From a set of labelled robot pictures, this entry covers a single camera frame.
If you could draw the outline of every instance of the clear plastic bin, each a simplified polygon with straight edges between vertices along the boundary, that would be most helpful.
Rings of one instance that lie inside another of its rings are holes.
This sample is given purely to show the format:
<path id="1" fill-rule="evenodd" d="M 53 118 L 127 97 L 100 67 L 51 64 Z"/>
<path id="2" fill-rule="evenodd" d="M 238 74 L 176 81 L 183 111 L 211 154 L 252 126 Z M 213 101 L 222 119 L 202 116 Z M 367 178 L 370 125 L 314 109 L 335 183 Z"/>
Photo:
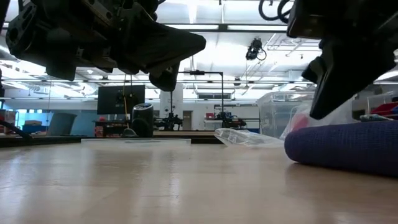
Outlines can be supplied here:
<path id="1" fill-rule="evenodd" d="M 314 92 L 272 92 L 257 100 L 260 133 L 279 138 L 290 118 L 304 105 L 311 105 Z"/>

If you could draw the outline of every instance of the plastic bag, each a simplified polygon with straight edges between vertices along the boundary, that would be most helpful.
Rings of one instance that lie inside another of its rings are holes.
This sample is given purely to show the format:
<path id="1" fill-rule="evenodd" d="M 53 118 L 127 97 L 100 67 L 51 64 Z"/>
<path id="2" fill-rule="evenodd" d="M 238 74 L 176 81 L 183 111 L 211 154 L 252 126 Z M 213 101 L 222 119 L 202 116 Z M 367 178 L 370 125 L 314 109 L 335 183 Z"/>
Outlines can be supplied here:
<path id="1" fill-rule="evenodd" d="M 308 127 L 325 126 L 331 124 L 349 124 L 354 123 L 352 103 L 354 98 L 347 100 L 328 116 L 317 120 L 310 117 L 311 104 L 303 103 L 302 105 L 292 109 L 290 121 L 287 124 L 285 131 L 280 136 L 280 139 L 285 139 L 286 136 L 295 130 Z"/>
<path id="2" fill-rule="evenodd" d="M 248 130 L 235 130 L 220 128 L 215 131 L 215 136 L 227 146 L 261 146 L 261 147 L 283 147 L 284 142 L 280 139 L 252 133 Z"/>

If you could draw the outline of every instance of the rolled yoga mat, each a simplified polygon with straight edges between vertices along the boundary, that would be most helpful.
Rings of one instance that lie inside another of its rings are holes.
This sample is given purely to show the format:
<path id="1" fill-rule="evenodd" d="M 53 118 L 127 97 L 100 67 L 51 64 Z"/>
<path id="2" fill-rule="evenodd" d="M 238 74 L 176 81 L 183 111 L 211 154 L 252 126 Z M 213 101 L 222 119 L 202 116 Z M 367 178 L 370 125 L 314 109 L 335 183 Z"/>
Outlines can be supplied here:
<path id="1" fill-rule="evenodd" d="M 302 164 L 398 177 L 398 121 L 299 129 L 285 151 Z"/>

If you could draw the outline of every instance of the speaker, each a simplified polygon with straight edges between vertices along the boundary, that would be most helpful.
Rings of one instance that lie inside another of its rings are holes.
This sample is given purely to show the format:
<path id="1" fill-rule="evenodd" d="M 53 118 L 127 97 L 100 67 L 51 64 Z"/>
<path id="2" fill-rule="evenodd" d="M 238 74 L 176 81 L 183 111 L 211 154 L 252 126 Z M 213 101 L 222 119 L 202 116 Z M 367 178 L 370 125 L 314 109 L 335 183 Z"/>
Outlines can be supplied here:
<path id="1" fill-rule="evenodd" d="M 150 103 L 140 103 L 132 109 L 131 128 L 142 138 L 154 135 L 154 106 Z"/>

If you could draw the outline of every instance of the white plastic sheet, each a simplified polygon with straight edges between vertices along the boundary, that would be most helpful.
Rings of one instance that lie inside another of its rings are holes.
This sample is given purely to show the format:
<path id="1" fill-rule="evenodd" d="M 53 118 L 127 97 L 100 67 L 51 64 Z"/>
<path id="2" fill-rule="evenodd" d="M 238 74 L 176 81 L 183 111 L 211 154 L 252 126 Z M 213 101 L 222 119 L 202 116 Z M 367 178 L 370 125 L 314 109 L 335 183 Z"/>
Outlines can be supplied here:
<path id="1" fill-rule="evenodd" d="M 215 131 L 215 136 L 227 146 L 283 147 L 284 145 L 284 141 L 280 139 L 247 130 L 220 128 Z"/>

